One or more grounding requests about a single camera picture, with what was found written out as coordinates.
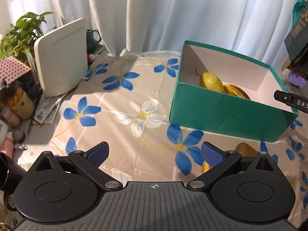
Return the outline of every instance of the triangular cutout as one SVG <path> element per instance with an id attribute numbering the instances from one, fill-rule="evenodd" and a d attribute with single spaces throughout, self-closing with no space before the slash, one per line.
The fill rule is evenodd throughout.
<path id="1" fill-rule="evenodd" d="M 49 170 L 52 169 L 50 161 L 47 157 L 44 157 L 40 164 L 37 166 L 36 171 Z"/>
<path id="2" fill-rule="evenodd" d="M 270 164 L 269 160 L 266 157 L 261 157 L 256 169 L 259 170 L 267 170 L 267 171 L 274 171 L 273 166 Z"/>

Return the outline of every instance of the black mug handle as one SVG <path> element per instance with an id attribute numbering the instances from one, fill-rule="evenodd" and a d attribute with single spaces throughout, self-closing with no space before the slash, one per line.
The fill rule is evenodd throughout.
<path id="1" fill-rule="evenodd" d="M 98 30 L 92 30 L 91 31 L 92 32 L 92 34 L 94 33 L 94 32 L 97 32 L 98 33 L 98 36 L 100 37 L 100 39 L 98 40 L 98 41 L 94 41 L 95 42 L 95 44 L 98 44 L 101 40 L 102 40 L 102 38 L 101 38 L 101 36 L 100 36 L 100 33 L 98 32 Z"/>
<path id="2" fill-rule="evenodd" d="M 9 203 L 9 196 L 11 195 L 11 193 L 9 192 L 3 192 L 3 202 L 4 202 L 4 206 L 10 210 L 10 211 L 17 211 L 17 209 L 15 207 L 11 207 L 10 203 Z"/>

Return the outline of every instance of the white curtain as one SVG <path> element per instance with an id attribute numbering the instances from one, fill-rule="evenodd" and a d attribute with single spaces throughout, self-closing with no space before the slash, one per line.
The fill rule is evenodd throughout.
<path id="1" fill-rule="evenodd" d="M 279 70 L 296 0 L 11 0 L 13 22 L 54 11 L 46 29 L 87 18 L 112 55 L 181 51 L 185 40 L 230 49 Z"/>

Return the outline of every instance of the black cup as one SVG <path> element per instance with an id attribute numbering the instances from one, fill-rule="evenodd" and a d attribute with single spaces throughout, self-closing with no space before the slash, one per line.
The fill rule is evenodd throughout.
<path id="1" fill-rule="evenodd" d="M 5 153 L 0 153 L 0 190 L 4 191 L 4 205 L 10 211 L 16 211 L 16 208 L 10 206 L 9 197 L 26 173 L 27 171 Z"/>
<path id="2" fill-rule="evenodd" d="M 99 36 L 99 40 L 95 40 L 94 39 L 94 32 L 98 33 Z M 92 29 L 88 29 L 87 30 L 87 52 L 91 52 L 92 50 L 94 50 L 95 45 L 98 44 L 100 41 L 102 40 L 100 33 L 98 32 L 98 30 L 92 30 Z"/>

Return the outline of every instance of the white bottle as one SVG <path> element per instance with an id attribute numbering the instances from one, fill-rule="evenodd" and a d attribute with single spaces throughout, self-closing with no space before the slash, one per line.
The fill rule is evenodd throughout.
<path id="1" fill-rule="evenodd" d="M 4 143 L 4 140 L 7 136 L 7 130 L 7 124 L 4 121 L 0 120 L 0 146 L 2 146 Z"/>

